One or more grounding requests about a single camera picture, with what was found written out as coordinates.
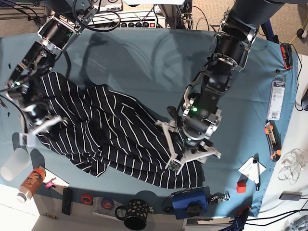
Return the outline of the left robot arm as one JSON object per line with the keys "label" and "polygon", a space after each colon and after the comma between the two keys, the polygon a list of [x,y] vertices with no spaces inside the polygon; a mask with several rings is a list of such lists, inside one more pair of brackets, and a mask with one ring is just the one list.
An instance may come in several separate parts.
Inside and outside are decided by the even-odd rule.
{"label": "left robot arm", "polygon": [[265,24],[287,1],[237,0],[224,14],[211,44],[210,56],[186,91],[178,107],[169,106],[173,121],[159,122],[167,140],[167,168],[183,167],[221,154],[209,138],[221,122],[217,103],[232,85],[232,70],[242,71],[260,25]]}

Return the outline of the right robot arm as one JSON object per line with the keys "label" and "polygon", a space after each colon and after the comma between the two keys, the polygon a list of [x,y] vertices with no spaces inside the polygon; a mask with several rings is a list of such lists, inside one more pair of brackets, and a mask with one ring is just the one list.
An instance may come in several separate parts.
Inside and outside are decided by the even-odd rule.
{"label": "right robot arm", "polygon": [[92,0],[45,0],[43,4],[55,14],[39,29],[40,40],[17,64],[3,90],[23,119],[30,122],[30,132],[34,134],[63,121],[50,114],[50,105],[42,98],[39,85],[53,69],[59,58],[57,52],[64,53],[97,12]]}

